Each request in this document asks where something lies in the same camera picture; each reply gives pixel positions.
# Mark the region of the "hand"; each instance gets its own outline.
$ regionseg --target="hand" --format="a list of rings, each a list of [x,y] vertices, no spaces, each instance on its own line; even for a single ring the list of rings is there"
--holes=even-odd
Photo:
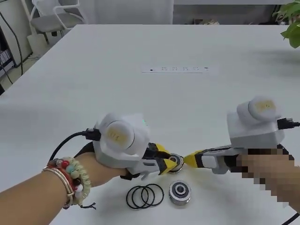
[[[87,171],[92,187],[100,186],[117,176],[125,176],[126,169],[114,169],[100,164],[96,160],[95,153],[86,152],[76,157],[76,160]]]

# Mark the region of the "ball bearing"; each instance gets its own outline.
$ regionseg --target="ball bearing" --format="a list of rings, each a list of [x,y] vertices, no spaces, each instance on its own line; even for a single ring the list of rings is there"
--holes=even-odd
[[[191,187],[182,180],[170,184],[169,197],[175,205],[185,205],[191,199]]]
[[[173,162],[177,163],[177,166],[169,171],[169,173],[175,174],[180,172],[180,170],[183,167],[183,157],[177,154],[172,153],[169,160],[172,160]]]

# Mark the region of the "white power strip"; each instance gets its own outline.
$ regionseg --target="white power strip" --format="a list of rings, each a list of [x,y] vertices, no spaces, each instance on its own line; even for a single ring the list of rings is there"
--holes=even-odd
[[[142,73],[205,74],[209,70],[208,67],[144,67]]]

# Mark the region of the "rubber ring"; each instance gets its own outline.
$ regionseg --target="rubber ring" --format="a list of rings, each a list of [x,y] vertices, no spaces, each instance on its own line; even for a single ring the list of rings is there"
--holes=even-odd
[[[133,210],[140,210],[141,208],[135,208],[135,207],[133,207],[133,206],[131,206],[130,204],[129,204],[129,202],[128,202],[128,197],[129,197],[129,193],[133,190],[133,189],[138,189],[138,188],[141,188],[141,187],[143,187],[143,186],[134,186],[133,188],[131,188],[128,192],[127,192],[127,195],[126,195],[126,204],[130,207],[130,208],[132,208]]]
[[[160,188],[160,190],[161,190],[161,192],[162,192],[162,195],[163,195],[163,197],[161,198],[161,200],[160,200],[158,203],[156,203],[156,204],[153,204],[154,201],[153,201],[151,204],[149,204],[149,203],[148,203],[148,199],[145,201],[145,200],[144,200],[144,197],[143,197],[143,191],[144,191],[144,190],[147,190],[146,188],[149,188],[149,186],[151,186],[151,185]],[[146,185],[146,186],[143,187],[142,192],[141,192],[141,199],[142,199],[142,201],[143,201],[146,205],[148,205],[148,206],[158,206],[158,205],[160,205],[160,204],[163,202],[164,197],[165,197],[164,190],[163,190],[163,189],[161,188],[161,186],[159,186],[158,184],[148,184],[148,185]]]
[[[144,205],[142,205],[142,206],[137,205],[137,204],[135,203],[135,201],[134,201],[134,195],[135,195],[135,192],[136,192],[138,189],[140,189],[140,188],[142,188],[143,190],[145,189],[146,192],[147,192],[147,201],[144,202]],[[154,193],[154,191],[153,191],[150,187],[140,186],[140,187],[136,188],[136,189],[132,192],[132,195],[131,195],[131,201],[132,201],[133,205],[135,205],[135,206],[138,207],[139,209],[147,209],[147,208],[149,208],[149,207],[151,206],[151,205],[148,204],[148,200],[149,200],[149,192],[148,192],[147,188],[148,188],[150,191],[152,191],[152,193],[153,193],[153,200],[152,200],[152,202],[151,202],[151,204],[153,204],[154,201],[155,201],[155,193]]]

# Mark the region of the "bracelet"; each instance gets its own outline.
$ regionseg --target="bracelet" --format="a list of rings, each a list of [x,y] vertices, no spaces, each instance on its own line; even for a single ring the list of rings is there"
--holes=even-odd
[[[68,205],[64,209],[69,208],[71,205],[79,205],[81,208],[94,208],[93,203],[90,206],[82,206],[83,200],[89,195],[91,183],[87,172],[84,167],[74,158],[64,157],[63,159],[54,159],[47,165],[50,168],[59,170],[61,174],[68,181],[69,186],[73,192],[72,203],[68,202]]]
[[[69,183],[69,181],[67,180],[67,178],[65,177],[65,175],[57,168],[50,168],[50,167],[45,167],[43,169],[43,171],[49,171],[54,173],[56,176],[58,176],[60,178],[60,180],[63,182],[66,190],[67,190],[67,198],[68,201],[65,204],[64,208],[69,208],[72,204],[73,204],[73,195],[74,195],[74,191],[72,190],[72,187]]]
[[[90,188],[91,188],[90,178],[86,170],[84,169],[84,167],[77,160],[71,157],[64,157],[63,160],[69,162],[69,165],[66,167],[66,171],[67,173],[70,174],[72,178],[76,177],[77,176],[76,172],[78,172],[78,178],[81,180],[81,184],[75,187],[74,204],[78,204],[82,206],[83,200],[90,193]]]

